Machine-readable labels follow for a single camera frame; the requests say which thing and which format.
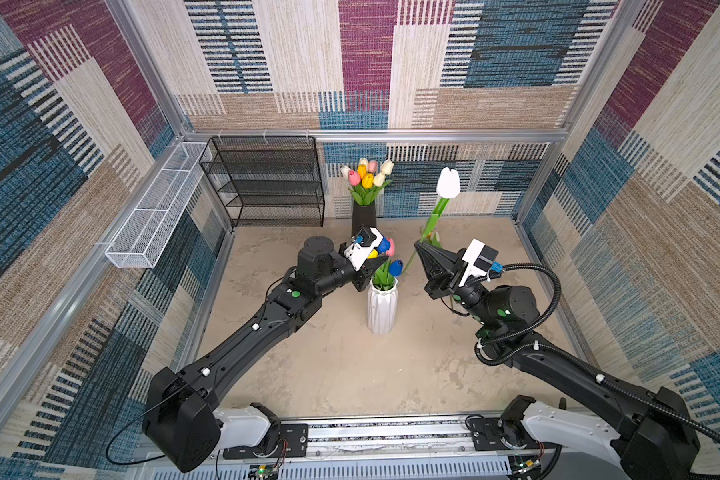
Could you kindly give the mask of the white ribbed ceramic vase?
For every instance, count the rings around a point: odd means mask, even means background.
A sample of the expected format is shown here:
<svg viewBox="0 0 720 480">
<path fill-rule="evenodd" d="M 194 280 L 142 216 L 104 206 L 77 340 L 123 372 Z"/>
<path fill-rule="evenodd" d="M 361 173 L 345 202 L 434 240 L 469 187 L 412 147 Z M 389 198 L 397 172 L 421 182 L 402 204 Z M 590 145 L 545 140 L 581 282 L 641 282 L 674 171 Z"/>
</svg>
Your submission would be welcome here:
<svg viewBox="0 0 720 480">
<path fill-rule="evenodd" d="M 371 285 L 367 301 L 367 326 L 376 335 L 391 332 L 396 323 L 398 306 L 398 282 L 389 290 Z"/>
</svg>

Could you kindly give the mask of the black cylindrical vase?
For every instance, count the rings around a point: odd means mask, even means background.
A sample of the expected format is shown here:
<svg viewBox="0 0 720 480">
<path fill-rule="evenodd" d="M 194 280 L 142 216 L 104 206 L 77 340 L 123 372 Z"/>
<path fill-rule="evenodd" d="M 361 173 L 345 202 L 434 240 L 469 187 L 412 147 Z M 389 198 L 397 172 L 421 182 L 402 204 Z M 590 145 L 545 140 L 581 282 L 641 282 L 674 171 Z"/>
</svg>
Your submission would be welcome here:
<svg viewBox="0 0 720 480">
<path fill-rule="evenodd" d="M 356 236 L 363 227 L 375 227 L 377 225 L 376 204 L 360 205 L 352 203 L 351 215 L 351 236 Z"/>
</svg>

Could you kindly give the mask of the white blue tinted tulip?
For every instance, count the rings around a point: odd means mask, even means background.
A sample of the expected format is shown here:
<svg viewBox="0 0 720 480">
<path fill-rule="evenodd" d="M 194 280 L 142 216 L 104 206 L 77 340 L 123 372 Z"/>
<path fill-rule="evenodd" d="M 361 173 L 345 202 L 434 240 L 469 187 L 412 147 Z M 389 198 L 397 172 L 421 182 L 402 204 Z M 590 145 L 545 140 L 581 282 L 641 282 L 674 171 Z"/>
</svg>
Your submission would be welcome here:
<svg viewBox="0 0 720 480">
<path fill-rule="evenodd" d="M 430 214 L 427 223 L 417 242 L 430 243 L 429 235 L 437 232 L 437 224 L 443 216 L 450 200 L 455 199 L 461 192 L 461 181 L 459 172 L 453 168 L 444 167 L 439 175 L 436 193 L 437 203 Z"/>
</svg>

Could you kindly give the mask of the cream white tulip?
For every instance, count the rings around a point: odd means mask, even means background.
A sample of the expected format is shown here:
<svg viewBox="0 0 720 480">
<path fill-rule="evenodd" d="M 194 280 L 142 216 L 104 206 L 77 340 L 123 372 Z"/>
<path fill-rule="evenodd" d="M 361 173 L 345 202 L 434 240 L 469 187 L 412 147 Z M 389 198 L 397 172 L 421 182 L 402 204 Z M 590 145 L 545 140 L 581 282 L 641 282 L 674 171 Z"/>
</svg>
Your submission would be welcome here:
<svg viewBox="0 0 720 480">
<path fill-rule="evenodd" d="M 388 176 L 392 173 L 392 170 L 394 168 L 394 163 L 391 160 L 386 160 L 380 167 L 380 172 L 384 174 L 385 176 Z"/>
</svg>

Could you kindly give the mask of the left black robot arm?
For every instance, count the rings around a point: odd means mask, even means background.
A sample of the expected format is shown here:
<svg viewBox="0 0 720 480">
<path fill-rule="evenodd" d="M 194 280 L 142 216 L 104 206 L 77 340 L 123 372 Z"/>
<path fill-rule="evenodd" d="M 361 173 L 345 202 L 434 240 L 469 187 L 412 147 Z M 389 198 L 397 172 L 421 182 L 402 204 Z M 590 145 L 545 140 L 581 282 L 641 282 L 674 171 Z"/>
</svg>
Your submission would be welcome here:
<svg viewBox="0 0 720 480">
<path fill-rule="evenodd" d="M 390 241 L 375 227 L 363 227 L 335 246 L 324 236 L 308 238 L 283 278 L 266 294 L 256 313 L 208 354 L 151 380 L 142 431 L 182 473 L 200 466 L 218 449 L 256 447 L 275 421 L 251 406 L 216 414 L 234 384 L 269 350 L 297 332 L 323 300 L 351 284 L 362 292 L 388 260 Z"/>
</svg>

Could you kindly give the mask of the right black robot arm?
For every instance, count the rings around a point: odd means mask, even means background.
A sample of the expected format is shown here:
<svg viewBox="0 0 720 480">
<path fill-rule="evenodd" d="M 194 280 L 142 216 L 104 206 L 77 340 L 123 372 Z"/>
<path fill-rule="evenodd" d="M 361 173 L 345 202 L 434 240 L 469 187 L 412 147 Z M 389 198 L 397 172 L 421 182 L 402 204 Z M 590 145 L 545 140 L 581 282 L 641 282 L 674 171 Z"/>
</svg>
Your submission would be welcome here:
<svg viewBox="0 0 720 480">
<path fill-rule="evenodd" d="M 579 402 L 588 414 L 552 408 L 527 395 L 515 397 L 497 422 L 510 448 L 531 442 L 556 444 L 605 460 L 631 479 L 693 479 L 692 465 L 700 451 L 699 429 L 684 400 L 662 387 L 652 392 L 620 380 L 578 359 L 536 332 L 551 316 L 561 294 L 555 292 L 539 311 L 525 286 L 484 281 L 513 270 L 555 274 L 542 265 L 497 266 L 495 250 L 480 241 L 457 252 L 428 243 L 415 246 L 434 300 L 452 298 L 461 315 L 480 323 L 475 354 L 487 366 L 504 365 L 530 374 Z"/>
</svg>

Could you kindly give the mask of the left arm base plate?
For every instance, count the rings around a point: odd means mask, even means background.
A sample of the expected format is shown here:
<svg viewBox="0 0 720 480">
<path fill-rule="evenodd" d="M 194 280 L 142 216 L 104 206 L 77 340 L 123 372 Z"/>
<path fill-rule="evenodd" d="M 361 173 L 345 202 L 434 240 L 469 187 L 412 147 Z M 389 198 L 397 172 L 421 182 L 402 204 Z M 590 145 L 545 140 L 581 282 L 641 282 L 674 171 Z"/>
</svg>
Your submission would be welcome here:
<svg viewBox="0 0 720 480">
<path fill-rule="evenodd" d="M 225 449 L 225 460 L 269 459 L 273 461 L 284 452 L 285 459 L 306 456 L 309 425 L 307 423 L 285 423 L 271 426 L 263 439 L 253 447 L 235 446 Z"/>
</svg>

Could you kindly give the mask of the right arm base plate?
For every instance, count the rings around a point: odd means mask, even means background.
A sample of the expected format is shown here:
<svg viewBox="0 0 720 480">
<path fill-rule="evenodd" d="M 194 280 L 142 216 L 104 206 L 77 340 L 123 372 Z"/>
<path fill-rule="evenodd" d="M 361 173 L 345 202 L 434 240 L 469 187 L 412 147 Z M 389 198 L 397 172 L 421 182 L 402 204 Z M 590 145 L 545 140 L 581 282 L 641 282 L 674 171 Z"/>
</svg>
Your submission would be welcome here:
<svg viewBox="0 0 720 480">
<path fill-rule="evenodd" d="M 541 450 L 545 453 L 556 451 L 559 446 L 554 443 L 540 443 L 533 440 L 520 425 L 509 422 L 507 425 L 499 417 L 469 415 L 464 425 L 470 434 L 476 451 L 500 450 Z"/>
</svg>

